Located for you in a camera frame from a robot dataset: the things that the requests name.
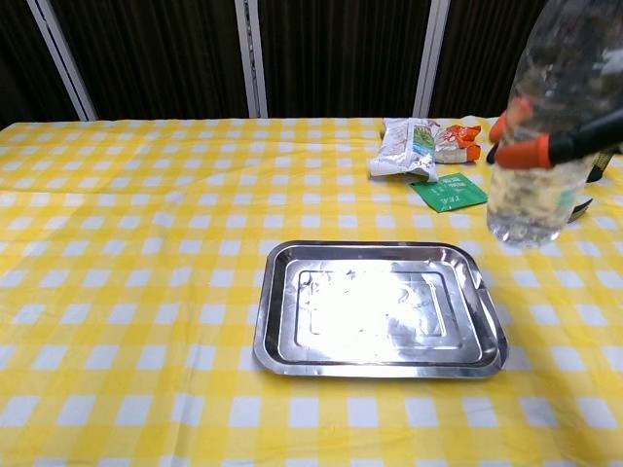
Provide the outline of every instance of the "green sachet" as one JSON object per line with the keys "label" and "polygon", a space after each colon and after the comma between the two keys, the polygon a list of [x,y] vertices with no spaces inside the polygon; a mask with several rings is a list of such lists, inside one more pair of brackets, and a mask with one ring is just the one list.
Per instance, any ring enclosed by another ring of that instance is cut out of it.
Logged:
{"label": "green sachet", "polygon": [[436,183],[416,182],[410,186],[437,212],[487,202],[487,194],[462,173],[440,177]]}

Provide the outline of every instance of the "table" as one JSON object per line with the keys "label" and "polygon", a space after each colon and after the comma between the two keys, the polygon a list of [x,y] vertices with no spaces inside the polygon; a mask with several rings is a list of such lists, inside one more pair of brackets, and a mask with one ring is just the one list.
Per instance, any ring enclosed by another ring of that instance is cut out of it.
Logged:
{"label": "table", "polygon": [[[483,126],[492,121],[466,118]],[[623,161],[519,251],[486,206],[370,180],[379,119],[19,124],[0,132],[2,465],[623,465]],[[460,170],[485,190],[490,169]],[[510,343],[479,381],[279,377],[251,346],[289,239],[469,251]]]}

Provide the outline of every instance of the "plastic bottle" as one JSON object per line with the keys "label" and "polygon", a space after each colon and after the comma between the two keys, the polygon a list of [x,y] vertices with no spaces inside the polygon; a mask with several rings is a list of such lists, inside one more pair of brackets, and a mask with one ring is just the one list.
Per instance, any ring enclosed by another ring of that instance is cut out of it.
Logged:
{"label": "plastic bottle", "polygon": [[[532,30],[510,93],[500,146],[570,130],[623,107],[623,0],[550,0]],[[560,234],[595,157],[551,170],[493,167],[489,230],[540,246]]]}

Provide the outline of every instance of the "stainless steel tray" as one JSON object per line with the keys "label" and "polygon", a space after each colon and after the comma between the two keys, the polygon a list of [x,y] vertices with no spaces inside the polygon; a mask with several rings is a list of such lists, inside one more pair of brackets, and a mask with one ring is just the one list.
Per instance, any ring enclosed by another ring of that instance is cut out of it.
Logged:
{"label": "stainless steel tray", "polygon": [[275,373],[328,377],[489,377],[507,356],[474,260],[406,242],[280,244],[254,350]]}

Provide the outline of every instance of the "snack bag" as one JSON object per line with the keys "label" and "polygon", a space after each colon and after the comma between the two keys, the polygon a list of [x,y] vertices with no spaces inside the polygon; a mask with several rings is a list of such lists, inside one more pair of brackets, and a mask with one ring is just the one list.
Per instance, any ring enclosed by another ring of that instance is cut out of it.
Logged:
{"label": "snack bag", "polygon": [[474,143],[480,126],[452,125],[435,137],[435,161],[440,163],[474,162],[480,158],[480,146]]}
{"label": "snack bag", "polygon": [[381,149],[369,162],[370,175],[414,173],[429,182],[435,172],[435,134],[438,124],[425,119],[384,119]]}

